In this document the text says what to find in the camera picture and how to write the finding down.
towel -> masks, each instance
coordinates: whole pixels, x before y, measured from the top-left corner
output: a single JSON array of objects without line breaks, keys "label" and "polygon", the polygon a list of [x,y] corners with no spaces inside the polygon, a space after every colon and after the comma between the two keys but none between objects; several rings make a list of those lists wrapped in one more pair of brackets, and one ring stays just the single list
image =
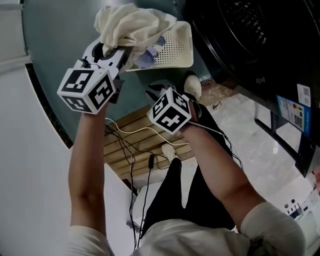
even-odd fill
[{"label": "towel", "polygon": [[94,27],[101,34],[103,54],[107,56],[118,46],[133,47],[120,72],[131,68],[134,61],[154,45],[160,36],[177,23],[177,18],[155,9],[137,8],[134,3],[106,6],[95,17]]}]

laundry basket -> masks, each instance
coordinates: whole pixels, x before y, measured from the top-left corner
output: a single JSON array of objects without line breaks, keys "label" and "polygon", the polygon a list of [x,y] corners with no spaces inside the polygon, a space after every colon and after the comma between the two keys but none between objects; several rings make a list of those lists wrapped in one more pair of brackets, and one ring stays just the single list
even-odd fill
[{"label": "laundry basket", "polygon": [[170,31],[163,34],[165,45],[154,45],[158,56],[155,65],[139,68],[134,65],[127,71],[153,70],[165,68],[189,68],[194,63],[191,26],[186,21],[177,21]]}]

person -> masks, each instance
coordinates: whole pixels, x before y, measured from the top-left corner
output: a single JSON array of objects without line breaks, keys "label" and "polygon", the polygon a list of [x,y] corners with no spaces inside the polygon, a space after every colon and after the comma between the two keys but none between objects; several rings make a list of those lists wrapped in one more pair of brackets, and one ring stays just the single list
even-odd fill
[{"label": "person", "polygon": [[[194,74],[186,78],[184,93],[199,101],[201,84]],[[107,240],[104,203],[106,108],[97,115],[83,114],[79,122],[68,179],[72,204],[68,256],[114,255]],[[191,103],[190,108],[194,122],[223,134],[206,107]],[[141,245],[133,256],[306,253],[297,222],[257,193],[221,134],[193,124],[180,132],[198,162],[186,207],[182,207],[182,163],[174,148],[165,144],[162,150],[171,164],[147,210]]]}]

